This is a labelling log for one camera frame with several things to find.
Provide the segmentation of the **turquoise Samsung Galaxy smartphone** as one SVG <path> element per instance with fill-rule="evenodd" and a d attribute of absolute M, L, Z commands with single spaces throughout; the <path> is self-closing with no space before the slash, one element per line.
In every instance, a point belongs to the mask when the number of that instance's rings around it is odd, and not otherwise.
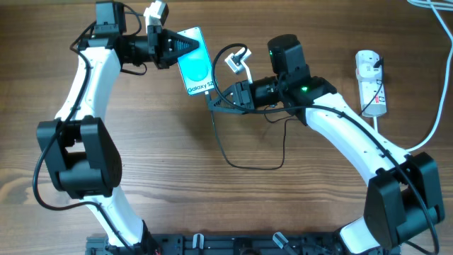
<path fill-rule="evenodd" d="M 201 28 L 198 26 L 189 28 L 178 34 L 199 42 L 198 49 L 178 58 L 178 66 L 187 94 L 195 96 L 213 89 L 212 63 Z"/>

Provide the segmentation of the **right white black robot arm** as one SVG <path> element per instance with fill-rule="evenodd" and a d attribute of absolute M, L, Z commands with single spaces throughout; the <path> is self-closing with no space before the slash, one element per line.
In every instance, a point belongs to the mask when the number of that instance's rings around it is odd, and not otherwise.
<path fill-rule="evenodd" d="M 324 78 L 312 76 L 296 35 L 268 42 L 273 75 L 237 82 L 209 100 L 211 111 L 269 114 L 284 111 L 323 135 L 367 185 L 363 215 L 337 232 L 346 254 L 392 250 L 445 218 L 440 177 L 426 153 L 410 154 L 356 114 Z"/>

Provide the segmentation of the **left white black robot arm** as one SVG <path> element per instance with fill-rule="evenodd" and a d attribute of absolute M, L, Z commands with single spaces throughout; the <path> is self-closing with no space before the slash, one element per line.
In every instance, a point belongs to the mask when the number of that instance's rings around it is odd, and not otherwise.
<path fill-rule="evenodd" d="M 199 43 L 164 28 L 169 9 L 163 1 L 137 14 L 139 27 L 131 34 L 125 17 L 129 10 L 118 1 L 97 2 L 95 21 L 70 45 L 78 69 L 55 118 L 37 127 L 41 154 L 35 170 L 46 168 L 55 189 L 95 215 L 107 234 L 105 252 L 158 254 L 159 244 L 120 187 L 122 161 L 105 127 L 105 113 L 125 64 L 167 69 Z"/>

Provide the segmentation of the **white USB charger plug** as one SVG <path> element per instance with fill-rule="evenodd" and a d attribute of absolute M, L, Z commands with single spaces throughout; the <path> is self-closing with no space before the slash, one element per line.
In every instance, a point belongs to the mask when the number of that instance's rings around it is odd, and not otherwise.
<path fill-rule="evenodd" d="M 382 76 L 383 72 L 380 64 L 364 63 L 357 66 L 356 77 L 358 81 L 381 80 Z"/>

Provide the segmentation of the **white power strip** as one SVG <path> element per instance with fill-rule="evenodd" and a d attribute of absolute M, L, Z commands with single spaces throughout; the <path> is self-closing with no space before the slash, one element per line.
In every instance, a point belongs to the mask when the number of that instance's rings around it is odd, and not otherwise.
<path fill-rule="evenodd" d="M 384 59 L 372 50 L 358 51 L 355 55 L 355 63 L 356 69 L 359 64 L 380 64 L 383 72 Z M 383 77 L 384 72 L 381 80 L 357 80 L 360 94 L 360 114 L 366 118 L 379 117 L 386 113 L 386 96 L 384 93 Z"/>

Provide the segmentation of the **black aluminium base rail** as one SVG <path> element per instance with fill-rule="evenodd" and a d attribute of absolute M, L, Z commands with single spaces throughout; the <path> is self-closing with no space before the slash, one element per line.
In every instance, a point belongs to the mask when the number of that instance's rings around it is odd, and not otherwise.
<path fill-rule="evenodd" d="M 268 235 L 154 234 L 154 254 L 348 254 L 334 232 L 285 235 L 284 244 Z"/>

